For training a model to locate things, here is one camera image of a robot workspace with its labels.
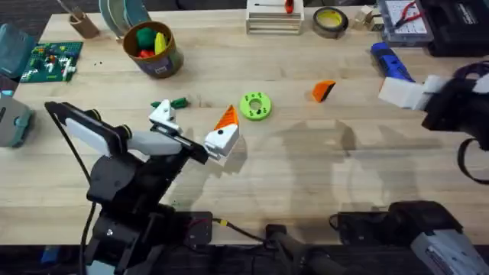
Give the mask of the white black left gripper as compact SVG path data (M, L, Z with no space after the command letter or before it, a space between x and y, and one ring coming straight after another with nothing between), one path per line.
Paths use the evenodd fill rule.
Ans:
M151 106L154 110L148 118L156 125L150 131L134 132L127 141L129 150L137 150L152 158L179 156L205 164L209 157L217 161L227 157L239 139L238 114L233 105L226 109L214 130L206 135L204 147L179 134L182 128L176 122L176 111L169 99L152 102Z

